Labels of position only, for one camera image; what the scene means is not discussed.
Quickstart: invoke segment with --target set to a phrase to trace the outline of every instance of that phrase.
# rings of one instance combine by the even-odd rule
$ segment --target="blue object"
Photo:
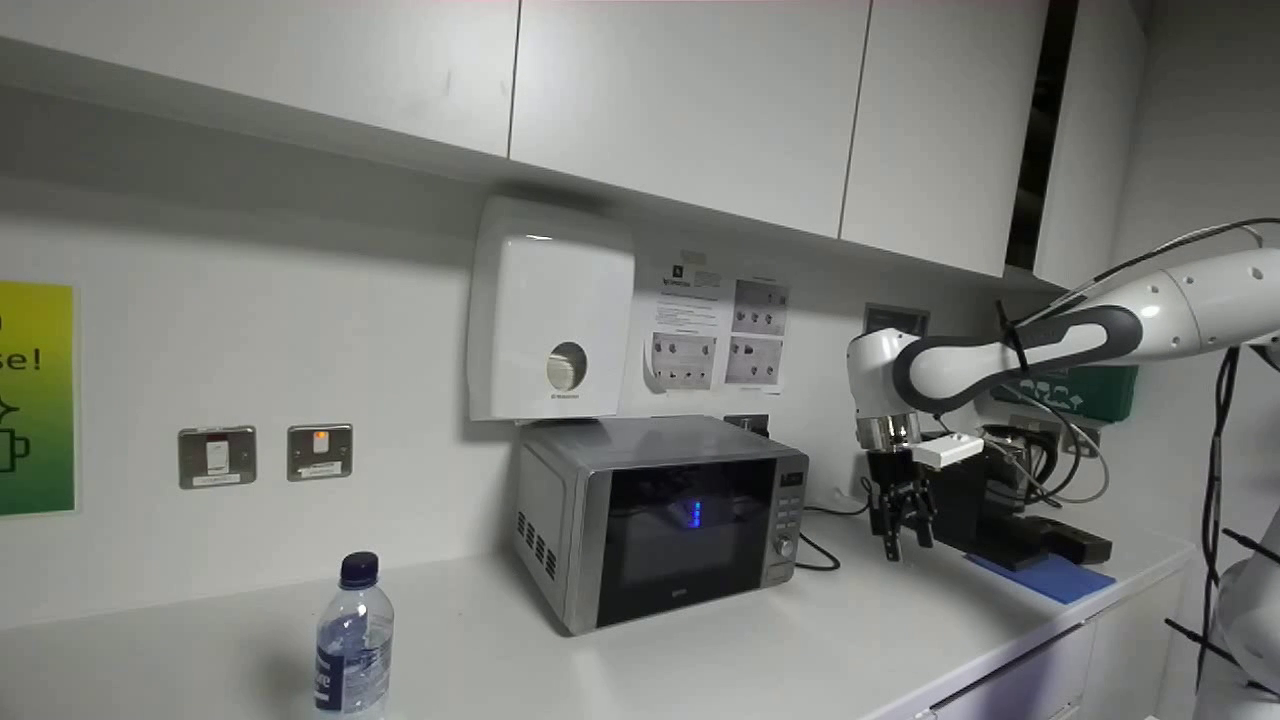
[[[1011,583],[1023,583],[1048,601],[1062,601],[1062,605],[1078,605],[1082,595],[1091,595],[1110,583],[1116,583],[1116,578],[1104,578],[1104,571],[1091,571],[1091,567],[1082,567],[1064,557],[1045,557],[1038,566],[1023,566],[1023,567],[999,567],[993,562],[979,562],[979,557],[970,557],[975,567],[987,567]]]
[[[376,557],[353,551],[344,557],[341,589],[371,589],[376,583]]]
[[[684,506],[684,530],[705,530],[705,500]]]

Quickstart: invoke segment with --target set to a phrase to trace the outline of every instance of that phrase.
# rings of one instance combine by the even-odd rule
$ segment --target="kitchen counter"
[[[386,571],[390,720],[855,720],[993,667],[1182,571],[1190,549],[1116,537],[1113,589],[1051,605],[951,549],[888,566],[864,521],[807,515],[844,571],[800,571],[594,638],[561,638],[515,562]],[[306,720],[332,583],[0,634],[3,720]]]

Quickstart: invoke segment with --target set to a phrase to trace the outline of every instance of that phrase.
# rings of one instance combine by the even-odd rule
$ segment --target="double socket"
[[[256,479],[256,429],[186,429],[177,435],[179,487],[232,487]],[[287,429],[287,479],[353,477],[353,424]]]
[[[789,291],[736,282],[725,383],[775,383],[785,369]]]
[[[718,338],[651,332],[648,388],[714,388]]]

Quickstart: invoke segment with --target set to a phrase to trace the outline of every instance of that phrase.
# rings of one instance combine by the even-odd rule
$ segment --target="green sign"
[[[71,290],[0,283],[0,515],[77,506]]]

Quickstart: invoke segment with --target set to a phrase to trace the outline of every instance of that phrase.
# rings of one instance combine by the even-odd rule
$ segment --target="wall-mounted box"
[[[468,300],[474,422],[618,417],[631,291],[631,239],[603,216],[494,201]]]

